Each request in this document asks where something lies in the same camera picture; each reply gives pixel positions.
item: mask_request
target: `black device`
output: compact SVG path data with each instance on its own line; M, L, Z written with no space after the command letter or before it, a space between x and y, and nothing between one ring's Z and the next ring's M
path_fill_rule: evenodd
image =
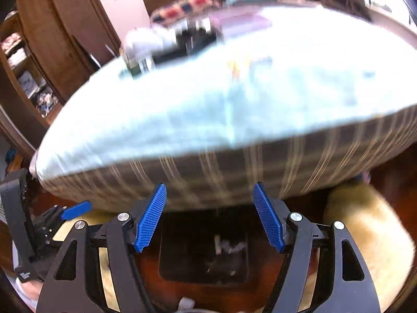
M254 239L247 226L248 212L252 214L252 208L243 206L192 215L166 213L161 219L161 278L225 287L245 283L249 277L248 240Z
M42 228L51 227L54 232L65 218L84 210L79 205L71 209L56 206L31 221L26 176L24 169L9 174L0 184L0 194L22 267L31 273L31 278L36 274L44 281L37 312L114 312L104 297L99 247L108 249L120 312L155 312L157 308L146 293L133 255L151 240L166 202L165 186L160 184L147 200L137 201L131 211L120 213L109 223L89 226L83 220L77 221L65 241L52 246L50 240L45 240L49 238L47 234L40 237L46 230ZM343 223L311 223L302 214L290 212L282 200L270 200L262 183L254 186L253 196L270 244L285 254L265 313L297 312L312 247L320 248L320 260L312 304L304 312L380 312L369 270ZM49 270L44 277L45 264Z

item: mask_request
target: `white label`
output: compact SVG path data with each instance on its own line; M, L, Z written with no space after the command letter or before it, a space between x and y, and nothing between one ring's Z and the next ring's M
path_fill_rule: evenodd
M26 280L27 278L30 277L30 273L29 272L27 272L27 273L21 273L20 276L22 277L22 279Z
M0 196L0 220L3 221L5 224L7 224L6 216L4 214L3 205L1 203L1 196Z

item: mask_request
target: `white cloth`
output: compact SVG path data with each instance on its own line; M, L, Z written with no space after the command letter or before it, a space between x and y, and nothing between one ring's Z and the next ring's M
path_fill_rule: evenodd
M163 51L176 44L175 32L153 24L150 28L141 27L131 30L122 43L124 54L140 62L152 52Z
M322 7L266 7L261 14L272 27L140 77L121 75L121 58L108 63L48 130L39 178L241 148L417 104L417 54L396 35Z

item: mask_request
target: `folded clothes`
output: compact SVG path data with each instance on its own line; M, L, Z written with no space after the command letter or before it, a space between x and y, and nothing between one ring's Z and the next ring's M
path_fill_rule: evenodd
M22 87L28 98L30 98L32 93L34 93L39 88L35 79L27 70L24 71L22 76L20 76L20 78L17 80L19 81L20 86Z
M37 100L35 101L36 108L43 118L47 117L57 103L58 98L49 86L38 94Z
M6 37L6 39L1 44L1 49L6 55L12 51L19 43L21 43L22 37L18 33L13 33L12 35Z
M24 59L26 59L26 57L27 57L27 55L24 51L24 48L20 48L9 59L7 59L7 62L9 63L9 66L13 69L20 62L22 62Z

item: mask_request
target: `striped fabric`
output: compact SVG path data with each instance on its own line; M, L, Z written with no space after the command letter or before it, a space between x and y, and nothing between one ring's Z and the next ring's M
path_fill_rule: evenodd
M216 0L177 0L171 5L154 10L151 14L151 22L168 26L185 17L192 17L207 9L220 8Z
M352 178L400 154L417 137L416 106L349 124L244 149L129 161L41 180L49 192L121 212L166 184L166 210L208 209L252 202L263 181L268 194L288 198Z

